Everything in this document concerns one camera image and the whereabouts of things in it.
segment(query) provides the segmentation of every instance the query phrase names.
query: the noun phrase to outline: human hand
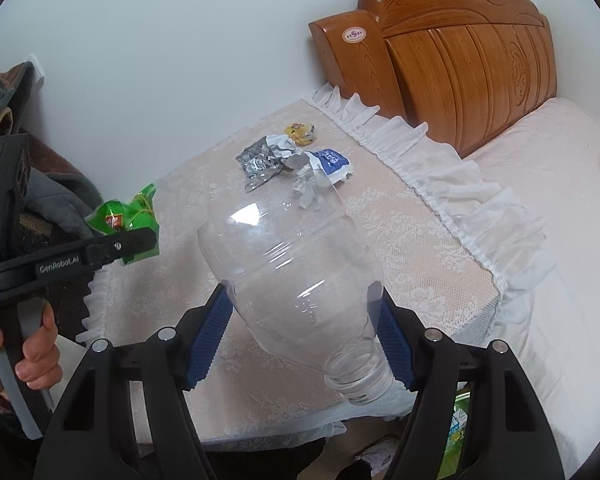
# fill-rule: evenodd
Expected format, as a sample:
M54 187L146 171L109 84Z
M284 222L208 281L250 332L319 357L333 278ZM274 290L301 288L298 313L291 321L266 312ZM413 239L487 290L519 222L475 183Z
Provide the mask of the human hand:
M54 321L54 311L45 302L42 311L42 325L22 346L24 359L16 364L18 378L32 390L41 390L57 384L62 379L62 368L58 364L60 351L56 346L58 327ZM3 336L0 330L0 347ZM9 400L0 382L0 396Z

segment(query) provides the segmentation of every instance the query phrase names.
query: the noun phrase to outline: wall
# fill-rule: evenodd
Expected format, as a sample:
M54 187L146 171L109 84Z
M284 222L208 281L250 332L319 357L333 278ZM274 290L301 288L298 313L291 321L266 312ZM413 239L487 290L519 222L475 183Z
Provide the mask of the wall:
M0 70L35 53L46 79L25 126L106 198L128 198L320 86L306 24L356 1L6 0ZM600 117L597 7L533 1L554 29L560 92Z

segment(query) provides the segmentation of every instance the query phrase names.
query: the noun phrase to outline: metal screw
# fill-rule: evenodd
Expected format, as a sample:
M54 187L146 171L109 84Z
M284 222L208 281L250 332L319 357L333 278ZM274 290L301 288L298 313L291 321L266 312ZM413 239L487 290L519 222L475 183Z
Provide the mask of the metal screw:
M496 339L491 346L498 354L504 354L507 350L509 350L509 345L506 344L502 339Z
M437 328L427 328L424 331L424 337L426 337L429 341L440 341L442 339L442 332Z
M91 349L94 352L104 352L107 349L107 346L109 346L109 341L107 341L106 339L96 339L96 341L93 342L93 344L91 345Z
M176 329L166 326L160 329L158 332L158 339L162 339L163 341L168 341L169 339L173 339L176 337Z

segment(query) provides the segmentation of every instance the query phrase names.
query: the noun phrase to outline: white lace ruffle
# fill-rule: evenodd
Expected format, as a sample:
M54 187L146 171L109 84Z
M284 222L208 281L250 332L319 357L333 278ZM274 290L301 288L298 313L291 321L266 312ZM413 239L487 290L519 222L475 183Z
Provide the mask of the white lace ruffle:
M485 182L474 161L429 139L427 123L412 128L402 117L382 118L376 115L378 106L363 105L358 94L343 100L339 88L329 84L304 101L395 171L491 272L500 293L494 322L528 319L528 310L514 306L520 302L507 306L536 286L555 263L543 247L544 221L520 205L511 188Z
M107 295L109 293L110 272L109 266L102 267L94 273L93 280L89 284L91 293L84 297L84 304L89 311L89 317L82 320L86 331L75 337L77 343L90 345L96 339L105 336L107 317Z

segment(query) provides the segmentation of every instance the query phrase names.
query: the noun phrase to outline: clear plastic bottle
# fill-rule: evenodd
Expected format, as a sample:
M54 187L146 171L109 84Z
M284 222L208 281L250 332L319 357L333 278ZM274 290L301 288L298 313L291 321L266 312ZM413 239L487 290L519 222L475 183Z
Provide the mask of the clear plastic bottle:
M267 352L323 371L353 404L376 400L393 382L374 328L382 272L336 190L312 171L248 198L198 230L236 310Z

